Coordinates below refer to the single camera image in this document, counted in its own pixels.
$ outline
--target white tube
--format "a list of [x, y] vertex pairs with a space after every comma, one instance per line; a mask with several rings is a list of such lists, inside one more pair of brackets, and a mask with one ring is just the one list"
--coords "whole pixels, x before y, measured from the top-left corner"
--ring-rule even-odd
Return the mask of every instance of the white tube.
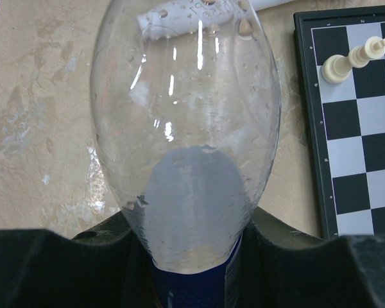
[[[294, 0], [250, 1], [255, 10], [261, 10]], [[195, 32], [199, 21], [204, 28], [211, 24], [223, 24], [233, 16], [234, 7], [235, 0], [216, 0], [212, 5], [205, 5], [202, 0], [169, 1], [137, 16], [137, 19], [145, 39], [159, 39]]]

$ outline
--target white square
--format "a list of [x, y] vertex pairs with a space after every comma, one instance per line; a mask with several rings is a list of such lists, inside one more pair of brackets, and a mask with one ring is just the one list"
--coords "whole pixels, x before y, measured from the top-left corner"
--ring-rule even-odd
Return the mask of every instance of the white square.
[[336, 216], [338, 235], [373, 235], [371, 210], [346, 213]]
[[385, 133], [385, 96], [357, 99], [361, 135]]
[[366, 174], [371, 209], [385, 207], [385, 170]]
[[361, 137], [329, 140], [327, 145], [333, 178], [366, 172]]
[[332, 84], [323, 79], [321, 67], [317, 67], [318, 83], [320, 85], [320, 95], [322, 103], [332, 103], [334, 101], [349, 101], [356, 99], [354, 75], [351, 75], [344, 82]]
[[381, 37], [382, 30], [380, 23], [354, 24], [346, 27], [348, 33], [349, 48], [365, 45], [370, 37]]

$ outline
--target white chess piece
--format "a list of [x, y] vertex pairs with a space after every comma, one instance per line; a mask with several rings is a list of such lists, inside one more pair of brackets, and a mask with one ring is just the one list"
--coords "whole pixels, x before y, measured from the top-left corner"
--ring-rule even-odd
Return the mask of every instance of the white chess piece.
[[368, 65], [370, 60], [377, 60], [385, 55], [385, 38], [370, 37], [364, 46], [353, 48], [348, 56], [333, 55], [325, 61], [321, 68], [322, 76], [329, 83], [341, 83], [352, 72]]

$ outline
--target blue label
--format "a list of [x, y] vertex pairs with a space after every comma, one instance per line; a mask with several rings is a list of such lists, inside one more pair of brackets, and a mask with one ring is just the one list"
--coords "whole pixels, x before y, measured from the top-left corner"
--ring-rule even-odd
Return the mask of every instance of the blue label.
[[197, 274], [162, 271], [151, 263], [157, 308], [236, 308], [241, 236], [228, 260]]

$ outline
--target black strip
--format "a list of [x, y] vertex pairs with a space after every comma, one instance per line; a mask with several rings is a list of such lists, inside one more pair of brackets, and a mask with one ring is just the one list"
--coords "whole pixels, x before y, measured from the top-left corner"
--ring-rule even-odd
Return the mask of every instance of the black strip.
[[332, 179], [328, 158], [323, 114], [321, 108], [318, 74], [316, 71], [314, 49], [311, 49], [311, 29], [320, 27], [347, 26], [351, 24], [385, 22], [385, 6], [324, 10], [318, 12], [299, 12], [294, 14], [295, 42], [298, 53], [298, 68], [301, 96], [306, 105], [309, 118], [309, 134], [314, 158], [314, 175], [318, 190], [321, 231], [323, 237], [338, 236], [336, 211], [332, 189]]

